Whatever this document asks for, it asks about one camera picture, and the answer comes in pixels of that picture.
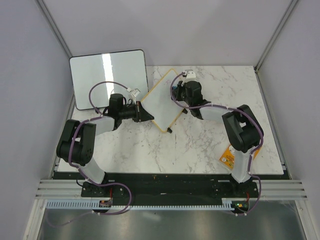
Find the yellow framed small whiteboard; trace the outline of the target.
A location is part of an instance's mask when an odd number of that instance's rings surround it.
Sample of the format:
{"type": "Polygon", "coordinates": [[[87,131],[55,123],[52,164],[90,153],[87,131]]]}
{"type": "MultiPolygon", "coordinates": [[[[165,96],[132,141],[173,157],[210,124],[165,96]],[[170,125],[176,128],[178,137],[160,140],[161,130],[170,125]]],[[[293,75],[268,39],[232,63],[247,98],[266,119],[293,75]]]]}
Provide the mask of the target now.
{"type": "Polygon", "coordinates": [[[152,122],[165,133],[183,111],[171,99],[171,83],[178,73],[171,68],[141,100],[141,106],[154,117],[152,122]]]}

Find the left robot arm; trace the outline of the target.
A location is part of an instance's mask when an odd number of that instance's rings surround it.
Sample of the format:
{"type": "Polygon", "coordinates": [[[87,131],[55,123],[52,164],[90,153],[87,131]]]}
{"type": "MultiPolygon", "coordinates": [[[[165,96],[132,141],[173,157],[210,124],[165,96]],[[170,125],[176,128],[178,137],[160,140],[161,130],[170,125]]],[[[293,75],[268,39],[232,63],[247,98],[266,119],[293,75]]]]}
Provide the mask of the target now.
{"type": "Polygon", "coordinates": [[[93,157],[96,136],[117,130],[122,121],[128,119],[140,123],[151,121],[154,117],[142,107],[140,101],[127,103],[122,94],[114,93],[101,116],[84,121],[69,119],[64,125],[56,155],[93,184],[92,191],[99,197],[109,193],[110,185],[106,182],[106,173],[93,157]]]}

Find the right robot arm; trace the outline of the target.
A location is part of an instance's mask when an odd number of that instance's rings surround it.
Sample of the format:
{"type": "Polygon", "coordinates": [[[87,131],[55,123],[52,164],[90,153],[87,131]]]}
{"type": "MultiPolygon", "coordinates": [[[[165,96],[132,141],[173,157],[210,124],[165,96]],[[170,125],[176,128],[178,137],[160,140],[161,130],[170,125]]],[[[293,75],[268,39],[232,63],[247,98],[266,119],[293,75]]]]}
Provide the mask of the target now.
{"type": "Polygon", "coordinates": [[[222,122],[230,145],[235,150],[229,191],[235,197],[247,191],[246,181],[251,177],[253,153],[264,142],[264,131],[251,108],[243,104],[237,108],[213,104],[204,99],[202,85],[197,81],[183,82],[170,86],[171,99],[181,106],[186,104],[192,116],[200,120],[222,122]]]}

